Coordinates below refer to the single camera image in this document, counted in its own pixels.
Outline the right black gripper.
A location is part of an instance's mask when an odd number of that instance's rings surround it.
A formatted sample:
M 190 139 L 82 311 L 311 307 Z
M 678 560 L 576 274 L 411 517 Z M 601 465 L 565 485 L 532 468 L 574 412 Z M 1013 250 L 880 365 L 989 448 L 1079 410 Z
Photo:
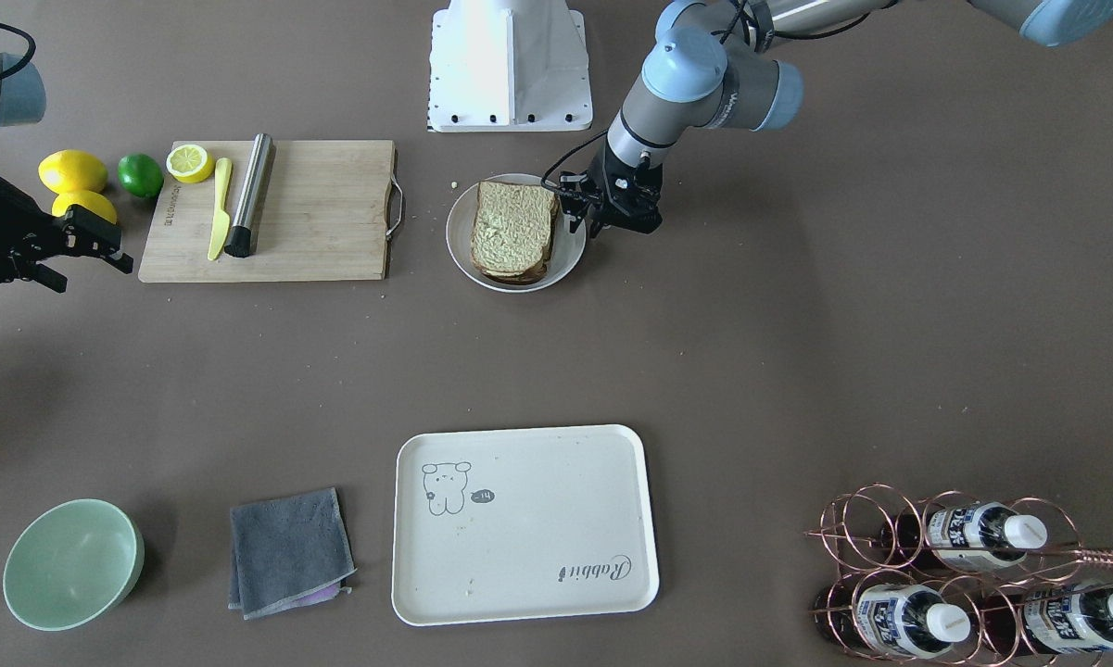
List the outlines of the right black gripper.
M 68 279 L 45 266 L 60 255 L 102 259 L 124 274 L 135 267 L 132 255 L 124 253 L 117 225 L 78 206 L 56 217 L 0 177 L 0 284 L 32 282 L 65 293 Z

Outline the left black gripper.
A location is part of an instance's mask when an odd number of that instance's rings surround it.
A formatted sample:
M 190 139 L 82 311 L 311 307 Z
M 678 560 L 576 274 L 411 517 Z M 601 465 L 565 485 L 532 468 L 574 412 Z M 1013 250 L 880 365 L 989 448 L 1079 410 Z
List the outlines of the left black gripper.
M 568 232 L 585 227 L 589 241 L 608 228 L 653 233 L 663 220 L 658 210 L 663 163 L 662 146 L 603 140 L 587 170 L 564 170 L 553 185 Z

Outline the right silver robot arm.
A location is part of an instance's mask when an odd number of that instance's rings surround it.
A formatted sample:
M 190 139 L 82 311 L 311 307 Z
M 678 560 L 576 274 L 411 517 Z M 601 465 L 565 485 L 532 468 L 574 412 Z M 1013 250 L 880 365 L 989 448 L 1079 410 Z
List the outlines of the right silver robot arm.
M 45 116 L 45 84 L 32 63 L 31 35 L 0 22 L 0 128 L 31 125 Z M 0 284 L 28 282 L 65 293 L 68 279 L 49 269 L 55 257 L 98 258 L 120 273 L 135 259 L 122 248 L 122 232 L 87 206 L 51 214 L 0 176 Z

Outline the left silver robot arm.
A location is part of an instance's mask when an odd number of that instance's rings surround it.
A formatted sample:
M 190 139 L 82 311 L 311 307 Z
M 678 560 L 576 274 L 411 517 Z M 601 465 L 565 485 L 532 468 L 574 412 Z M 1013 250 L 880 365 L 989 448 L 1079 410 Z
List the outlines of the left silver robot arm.
M 769 58 L 779 42 L 818 41 L 886 11 L 888 1 L 674 1 L 588 169 L 543 179 L 570 232 L 652 233 L 662 223 L 664 161 L 689 128 L 788 126 L 804 100 L 802 75 Z

